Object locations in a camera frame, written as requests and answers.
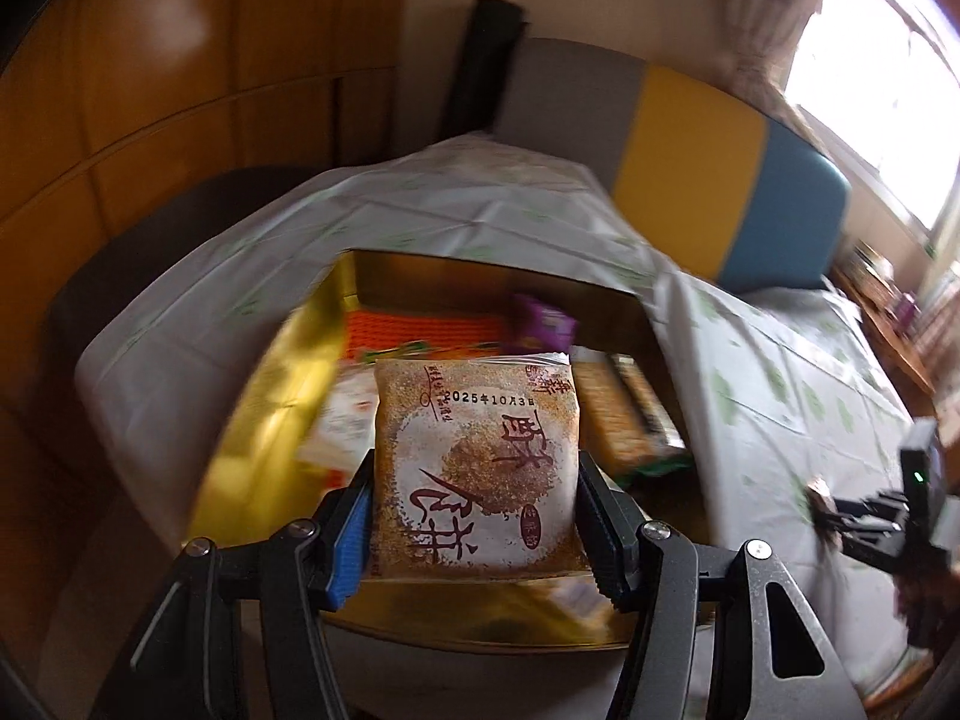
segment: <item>white tablecloth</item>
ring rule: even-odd
[[[796,290],[748,305],[649,247],[585,167],[478,136],[311,179],[192,252],[90,343],[80,395],[133,501],[171,547],[259,355],[350,248],[496,262],[636,293],[680,394],[717,543],[770,541],[856,683],[869,689],[889,675],[905,640],[890,580],[823,555],[802,500],[813,473],[850,496],[896,483],[908,419],[856,309]],[[708,679],[695,674],[691,690]]]

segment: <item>curtain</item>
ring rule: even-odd
[[[779,63],[795,50],[810,16],[823,0],[727,0],[726,21],[736,66],[727,91],[782,122],[826,153],[809,124],[773,80]]]

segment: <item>purple snack package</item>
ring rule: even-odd
[[[514,295],[514,334],[506,346],[508,354],[570,351],[577,320],[530,295]]]

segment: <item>wooden wall panel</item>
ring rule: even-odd
[[[85,173],[0,224],[0,397],[14,408],[35,384],[47,305],[105,242]]]
[[[332,164],[330,80],[260,89],[236,102],[244,167]]]
[[[394,109],[395,71],[366,70],[340,81],[340,164],[386,158]]]
[[[237,0],[236,87],[327,73],[337,0]]]
[[[380,159],[402,2],[52,0],[0,76],[0,637],[28,672],[116,484],[45,343],[51,299],[211,175],[320,170],[338,138]]]
[[[222,101],[165,124],[94,165],[109,234],[118,235],[205,178],[237,167],[230,124],[229,103]]]
[[[397,64],[403,0],[341,0],[334,32],[335,69]]]
[[[53,0],[0,76],[0,218],[86,156],[66,65],[76,0]]]
[[[232,0],[82,0],[80,109],[92,151],[229,93]]]

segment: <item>window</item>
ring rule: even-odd
[[[960,85],[915,24],[891,0],[824,0],[785,93],[929,230],[960,160]]]

